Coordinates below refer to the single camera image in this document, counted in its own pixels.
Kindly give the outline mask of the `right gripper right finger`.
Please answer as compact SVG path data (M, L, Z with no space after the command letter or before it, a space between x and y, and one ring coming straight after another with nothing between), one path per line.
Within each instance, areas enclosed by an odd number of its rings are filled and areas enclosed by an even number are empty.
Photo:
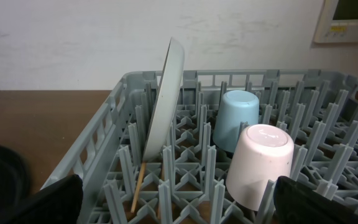
M286 176L277 179L273 201L280 224L358 224L350 208Z

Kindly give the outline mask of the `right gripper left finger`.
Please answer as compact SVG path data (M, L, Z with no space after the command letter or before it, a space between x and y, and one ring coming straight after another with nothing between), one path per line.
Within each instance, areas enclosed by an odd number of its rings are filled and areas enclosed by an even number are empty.
M0 211L0 224L76 223L83 202L80 176L67 176L16 206Z

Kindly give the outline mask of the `pink cup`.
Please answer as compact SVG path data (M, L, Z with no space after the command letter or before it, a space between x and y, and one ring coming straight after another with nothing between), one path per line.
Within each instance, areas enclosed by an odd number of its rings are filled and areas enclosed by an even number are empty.
M289 176L295 145L284 130L268 124L245 128L226 177L226 189L238 204L258 210L267 182Z

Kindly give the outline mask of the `wooden chopstick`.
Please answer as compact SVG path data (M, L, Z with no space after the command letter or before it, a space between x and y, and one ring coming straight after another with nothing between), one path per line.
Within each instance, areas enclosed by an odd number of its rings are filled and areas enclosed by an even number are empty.
M134 198L133 198L132 205L131 205L131 213L134 213L136 210L136 206L137 206L137 202L138 202L139 194L140 194L140 188L141 188L141 185L142 185L143 179L144 179L145 168L146 168L146 162L141 163L139 176L137 179L137 185L136 185L135 192L134 192Z

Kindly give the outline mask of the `blue cup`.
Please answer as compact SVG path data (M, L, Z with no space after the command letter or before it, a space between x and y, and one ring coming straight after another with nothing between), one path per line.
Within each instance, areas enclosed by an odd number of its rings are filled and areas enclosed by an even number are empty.
M216 117L213 141L226 152L235 151L241 123L259 122L259 99L251 92L232 90L223 94Z

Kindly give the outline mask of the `grey plate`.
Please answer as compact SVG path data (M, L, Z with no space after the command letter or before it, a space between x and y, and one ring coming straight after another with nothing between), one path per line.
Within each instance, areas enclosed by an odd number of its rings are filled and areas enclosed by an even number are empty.
M157 157L165 144L176 110L184 61L185 51L182 44L174 38L170 39L142 157L144 162Z

